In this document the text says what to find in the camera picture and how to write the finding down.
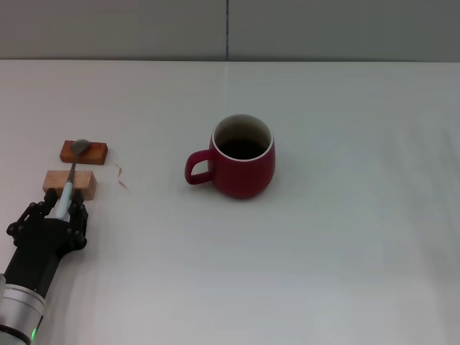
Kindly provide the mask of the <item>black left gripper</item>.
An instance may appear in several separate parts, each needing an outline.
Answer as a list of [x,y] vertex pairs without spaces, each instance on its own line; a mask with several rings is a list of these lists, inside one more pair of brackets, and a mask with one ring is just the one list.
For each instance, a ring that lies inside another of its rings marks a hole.
[[82,193],[74,193],[68,208],[69,223],[45,218],[58,201],[55,189],[49,189],[42,201],[31,202],[6,233],[12,237],[16,250],[5,270],[6,282],[37,293],[45,298],[55,276],[64,248],[82,250],[86,244],[88,212]]

